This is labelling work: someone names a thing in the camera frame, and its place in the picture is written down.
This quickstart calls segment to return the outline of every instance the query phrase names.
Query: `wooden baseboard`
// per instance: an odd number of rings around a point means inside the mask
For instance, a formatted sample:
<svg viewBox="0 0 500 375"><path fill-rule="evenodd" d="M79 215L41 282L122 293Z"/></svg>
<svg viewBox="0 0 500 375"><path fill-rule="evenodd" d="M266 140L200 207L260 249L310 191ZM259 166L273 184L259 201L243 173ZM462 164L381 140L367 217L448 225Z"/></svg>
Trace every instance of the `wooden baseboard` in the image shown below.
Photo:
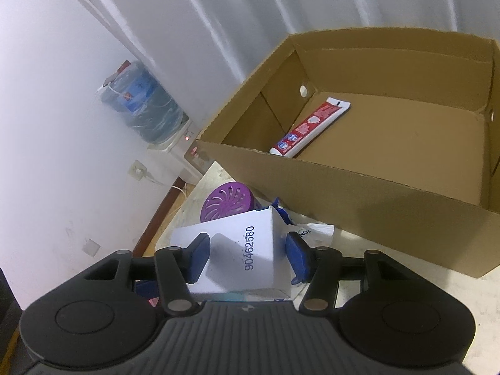
<svg viewBox="0 0 500 375"><path fill-rule="evenodd" d="M177 186L178 188L181 189L183 189L185 185L186 182L184 182L180 177L178 177L176 181L173 183L173 186ZM136 247L133 249L132 251L133 257L141 257L144 254L146 248L153 240L153 237L158 231L163 220L167 216L168 212L171 210L173 202L176 201L177 196L179 196L180 193L181 192L179 190L173 187L170 188L167 195L159 205L158 210L156 211L156 213L154 213L153 218L151 219L146 229L144 230L144 233L141 235L141 238L139 238Z"/></svg>

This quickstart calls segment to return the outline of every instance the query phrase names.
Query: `red toothpaste tube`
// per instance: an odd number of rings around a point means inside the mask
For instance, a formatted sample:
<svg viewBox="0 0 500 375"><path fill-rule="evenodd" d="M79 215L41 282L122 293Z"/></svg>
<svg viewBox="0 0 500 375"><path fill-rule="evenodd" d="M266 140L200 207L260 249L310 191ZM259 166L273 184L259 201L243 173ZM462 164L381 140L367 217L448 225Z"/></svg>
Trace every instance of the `red toothpaste tube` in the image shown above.
<svg viewBox="0 0 500 375"><path fill-rule="evenodd" d="M351 103L328 97L306 120L285 135L269 153L293 158L307 144L322 133L326 127L346 112Z"/></svg>

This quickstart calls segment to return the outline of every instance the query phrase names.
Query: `open cardboard box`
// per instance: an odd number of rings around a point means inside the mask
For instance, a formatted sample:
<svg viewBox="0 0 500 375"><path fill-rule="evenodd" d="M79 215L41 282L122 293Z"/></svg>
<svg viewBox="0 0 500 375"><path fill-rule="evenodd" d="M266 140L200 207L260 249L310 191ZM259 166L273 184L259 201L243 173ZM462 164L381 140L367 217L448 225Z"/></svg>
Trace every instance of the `open cardboard box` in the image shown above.
<svg viewBox="0 0 500 375"><path fill-rule="evenodd" d="M295 159L268 153L329 96L350 110ZM500 263L492 40L413 28L291 35L198 147L298 213L473 277Z"/></svg>

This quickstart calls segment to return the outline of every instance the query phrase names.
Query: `plastic water bottle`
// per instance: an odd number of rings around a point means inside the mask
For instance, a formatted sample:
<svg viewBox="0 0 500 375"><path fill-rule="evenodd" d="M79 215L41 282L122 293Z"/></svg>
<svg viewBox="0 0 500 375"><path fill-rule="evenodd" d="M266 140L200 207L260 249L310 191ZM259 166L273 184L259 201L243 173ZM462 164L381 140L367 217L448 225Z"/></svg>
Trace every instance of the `plastic water bottle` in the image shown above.
<svg viewBox="0 0 500 375"><path fill-rule="evenodd" d="M139 61L132 62L104 88L101 100L119 112L130 128L152 144L163 143L188 120Z"/></svg>

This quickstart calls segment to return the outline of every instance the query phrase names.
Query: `floor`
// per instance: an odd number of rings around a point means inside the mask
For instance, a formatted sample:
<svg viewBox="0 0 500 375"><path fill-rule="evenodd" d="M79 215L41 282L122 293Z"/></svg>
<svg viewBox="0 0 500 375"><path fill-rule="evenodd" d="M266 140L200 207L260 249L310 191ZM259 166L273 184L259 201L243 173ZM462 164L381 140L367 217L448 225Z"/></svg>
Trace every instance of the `floor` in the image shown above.
<svg viewBox="0 0 500 375"><path fill-rule="evenodd" d="M156 246L158 239L163 234L163 232L165 231L168 224L172 221L173 217L176 215L177 210L179 210L179 208L182 206L184 201L186 201L186 197L190 195L190 193L193 191L193 189L195 187L196 186L194 184L186 183L186 186L184 187L184 190L186 192L186 196L184 196L182 193L180 193L179 196L177 197L176 201L174 201L171 210L168 212L168 214L163 219L163 222L159 226L158 231L156 232L151 243L148 245L146 251L144 252L144 254L143 254L144 257L152 257L154 255L154 247Z"/></svg>

